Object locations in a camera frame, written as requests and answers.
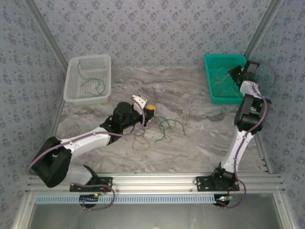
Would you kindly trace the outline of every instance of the white robotic arm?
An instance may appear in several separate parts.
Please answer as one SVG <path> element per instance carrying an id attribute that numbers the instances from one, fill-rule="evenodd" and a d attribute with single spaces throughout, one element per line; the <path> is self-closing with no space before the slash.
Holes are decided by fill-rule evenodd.
<path id="1" fill-rule="evenodd" d="M 256 93 L 259 93 L 258 90 L 258 85 L 255 84 L 253 81 L 243 81 L 242 85 L 240 87 L 240 92 L 243 94 L 243 96 L 247 95 L 252 95 L 253 97 L 256 97 L 258 99 L 261 99 Z M 251 107 L 251 113 L 253 114 L 258 114 L 258 112 Z M 225 158 L 221 161 L 221 166 L 224 168 L 227 172 L 234 172 L 234 161 L 235 161 L 235 154 L 236 151 L 241 144 L 243 138 L 245 137 L 247 131 L 245 130 L 239 130 L 238 127 L 236 127 L 234 138 L 232 141 L 232 144 L 228 150 L 228 153 L 226 154 Z M 238 157 L 236 158 L 236 170 L 238 170 L 239 162 L 240 159 L 242 158 L 244 151 L 246 150 L 249 142 L 251 141 L 252 138 L 254 138 L 255 134 L 248 134 L 245 137 L 245 142 L 243 143 L 239 153 Z"/>
<path id="2" fill-rule="evenodd" d="M 247 61 L 245 68 L 239 65 L 229 71 L 244 96 L 234 119 L 235 135 L 225 158 L 213 174 L 196 178 L 198 191 L 239 190 L 237 170 L 240 160 L 251 139 L 263 128 L 271 104 L 270 100 L 260 95 L 258 85 L 254 82 L 258 66 L 257 62 Z"/>
<path id="3" fill-rule="evenodd" d="M 101 146 L 107 146 L 123 135 L 123 130 L 140 122 L 146 123 L 154 116 L 154 107 L 145 108 L 147 100 L 133 96 L 133 105 L 121 102 L 103 124 L 80 136 L 58 140 L 47 139 L 29 166 L 43 180 L 47 187 L 61 182 L 88 184 L 96 174 L 87 166 L 77 167 L 70 162 L 78 156 Z"/>

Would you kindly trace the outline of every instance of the white plastic basket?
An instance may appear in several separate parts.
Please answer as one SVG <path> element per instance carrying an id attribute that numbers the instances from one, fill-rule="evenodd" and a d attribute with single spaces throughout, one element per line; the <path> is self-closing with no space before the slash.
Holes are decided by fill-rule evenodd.
<path id="1" fill-rule="evenodd" d="M 78 105 L 105 103 L 110 92 L 109 55 L 79 56 L 70 59 L 63 92 L 65 101 Z"/>

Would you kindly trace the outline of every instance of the patterned wallpaper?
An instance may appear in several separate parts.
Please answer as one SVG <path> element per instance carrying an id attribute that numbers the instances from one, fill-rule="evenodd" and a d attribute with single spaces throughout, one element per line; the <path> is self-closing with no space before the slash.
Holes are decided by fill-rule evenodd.
<path id="1" fill-rule="evenodd" d="M 67 60 L 109 54 L 113 66 L 202 65 L 242 54 L 269 0 L 35 0 Z"/>
<path id="2" fill-rule="evenodd" d="M 0 228 L 9 229 L 65 74 L 22 1 L 0 1 L 0 9 Z"/>
<path id="3" fill-rule="evenodd" d="M 278 82 L 262 90 L 272 108 L 262 130 L 274 172 L 283 173 L 286 190 L 297 221 L 305 228 L 305 2 L 285 0 L 254 60 L 273 65 Z M 260 70 L 261 82 L 271 84 L 267 68 Z"/>

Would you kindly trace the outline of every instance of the gray marble floor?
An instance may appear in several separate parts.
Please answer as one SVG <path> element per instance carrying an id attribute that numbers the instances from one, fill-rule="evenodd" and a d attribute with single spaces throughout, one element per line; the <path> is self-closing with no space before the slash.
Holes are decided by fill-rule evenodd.
<path id="1" fill-rule="evenodd" d="M 147 149 L 148 144 L 135 142 L 133 146 L 133 136 L 123 137 L 83 154 L 73 164 L 89 165 L 96 172 L 212 172 L 218 166 L 234 135 L 237 106 L 211 103 L 202 68 L 112 69 L 108 102 L 82 106 L 65 103 L 56 136 L 68 138 L 91 131 L 112 114 L 119 102 L 131 103 L 133 94 L 148 98 L 156 106 L 156 115 L 183 122 L 186 136 L 174 129 L 168 132 L 171 143 L 155 144 L 160 137 L 160 134 L 153 137 L 158 131 L 155 125 L 145 134 L 148 141 L 152 139 L 149 150 L 140 151 Z M 251 172 L 263 170 L 254 139 L 239 168 Z"/>

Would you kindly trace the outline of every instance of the basket rim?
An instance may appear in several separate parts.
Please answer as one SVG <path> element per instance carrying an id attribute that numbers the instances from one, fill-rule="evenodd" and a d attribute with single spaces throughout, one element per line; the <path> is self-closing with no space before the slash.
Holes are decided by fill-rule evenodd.
<path id="1" fill-rule="evenodd" d="M 211 80 L 210 80 L 210 75 L 209 75 L 209 67 L 207 65 L 207 58 L 210 58 L 210 57 L 219 57 L 219 58 L 222 58 L 222 57 L 225 57 L 225 56 L 231 56 L 231 57 L 240 57 L 240 58 L 243 58 L 244 61 L 246 61 L 246 58 L 243 56 L 243 55 L 238 55 L 238 54 L 207 54 L 204 56 L 204 64 L 205 64 L 205 71 L 206 71 L 206 76 L 207 76 L 207 80 L 208 80 L 208 85 L 209 85 L 209 91 L 210 91 L 210 96 L 212 98 L 212 100 L 218 100 L 218 101 L 232 101 L 232 102 L 241 102 L 243 100 L 243 97 L 241 98 L 232 98 L 232 97 L 216 97 L 214 96 L 213 94 L 213 91 L 212 91 L 212 85 L 211 85 Z"/>
<path id="2" fill-rule="evenodd" d="M 75 60 L 79 60 L 79 59 L 91 59 L 91 58 L 98 58 L 98 57 L 104 57 L 108 59 L 108 67 L 109 67 L 109 73 L 108 73 L 108 77 L 109 77 L 109 81 L 108 81 L 108 93 L 106 95 L 103 96 L 95 96 L 95 97 L 89 97 L 89 98 L 81 98 L 81 99 L 70 99 L 67 97 L 67 89 L 68 89 L 68 85 L 69 85 L 69 79 L 70 79 L 70 71 L 71 71 L 71 66 L 73 64 L 73 62 Z M 65 80 L 65 86 L 64 86 L 64 90 L 63 90 L 63 99 L 66 102 L 86 102 L 86 101 L 95 101 L 95 100 L 101 100 L 101 99 L 105 99 L 108 98 L 111 94 L 111 57 L 108 54 L 99 54 L 99 55 L 85 55 L 85 56 L 76 56 L 73 57 L 69 60 L 69 64 L 68 64 L 68 70 L 66 73 L 66 80 Z"/>

